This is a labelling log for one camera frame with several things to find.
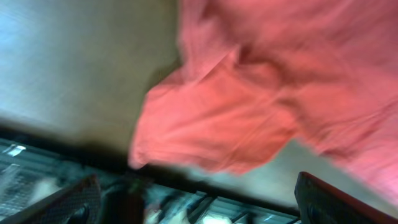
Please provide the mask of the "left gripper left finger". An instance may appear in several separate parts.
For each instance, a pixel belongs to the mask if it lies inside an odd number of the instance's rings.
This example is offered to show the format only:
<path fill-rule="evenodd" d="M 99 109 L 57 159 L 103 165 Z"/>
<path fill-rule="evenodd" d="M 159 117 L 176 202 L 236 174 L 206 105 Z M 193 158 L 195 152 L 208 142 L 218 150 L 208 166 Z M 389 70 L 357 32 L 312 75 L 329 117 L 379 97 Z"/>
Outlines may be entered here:
<path fill-rule="evenodd" d="M 100 185 L 91 175 L 3 219 L 1 224 L 95 224 L 100 210 Z"/>

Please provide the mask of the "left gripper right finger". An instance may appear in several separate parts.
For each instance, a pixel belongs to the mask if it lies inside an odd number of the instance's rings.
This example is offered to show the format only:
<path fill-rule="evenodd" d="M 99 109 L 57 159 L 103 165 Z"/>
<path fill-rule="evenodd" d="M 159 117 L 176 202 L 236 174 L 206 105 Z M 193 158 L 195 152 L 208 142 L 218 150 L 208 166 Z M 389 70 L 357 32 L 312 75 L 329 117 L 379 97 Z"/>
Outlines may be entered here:
<path fill-rule="evenodd" d="M 308 172 L 298 174 L 294 194 L 303 224 L 397 224 L 396 218 Z"/>

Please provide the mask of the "orange-red t-shirt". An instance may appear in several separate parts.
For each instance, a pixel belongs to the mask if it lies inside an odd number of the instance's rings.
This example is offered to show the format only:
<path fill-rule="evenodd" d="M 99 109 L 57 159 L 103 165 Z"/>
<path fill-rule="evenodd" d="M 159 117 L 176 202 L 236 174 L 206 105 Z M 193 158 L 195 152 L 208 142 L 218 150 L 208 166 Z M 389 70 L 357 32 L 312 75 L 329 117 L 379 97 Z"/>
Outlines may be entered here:
<path fill-rule="evenodd" d="M 397 203 L 396 0 L 180 1 L 128 163 L 243 174 L 291 139 Z"/>

